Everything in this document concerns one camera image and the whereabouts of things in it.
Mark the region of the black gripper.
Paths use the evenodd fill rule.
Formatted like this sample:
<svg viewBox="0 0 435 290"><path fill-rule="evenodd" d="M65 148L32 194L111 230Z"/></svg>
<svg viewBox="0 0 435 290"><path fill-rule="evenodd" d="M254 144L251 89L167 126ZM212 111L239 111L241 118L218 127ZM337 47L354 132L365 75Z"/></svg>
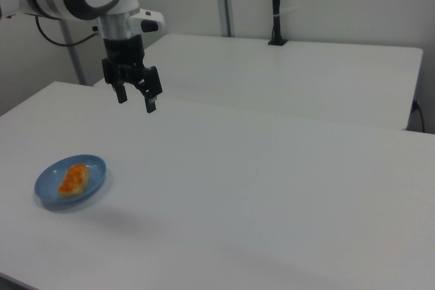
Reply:
<svg viewBox="0 0 435 290"><path fill-rule="evenodd" d="M127 101L123 83L134 84L142 93L148 113L156 110L156 98L162 94L162 85L155 66L144 67L145 56L142 37L104 39L107 57L102 60L105 82L116 87L119 103Z"/></svg>

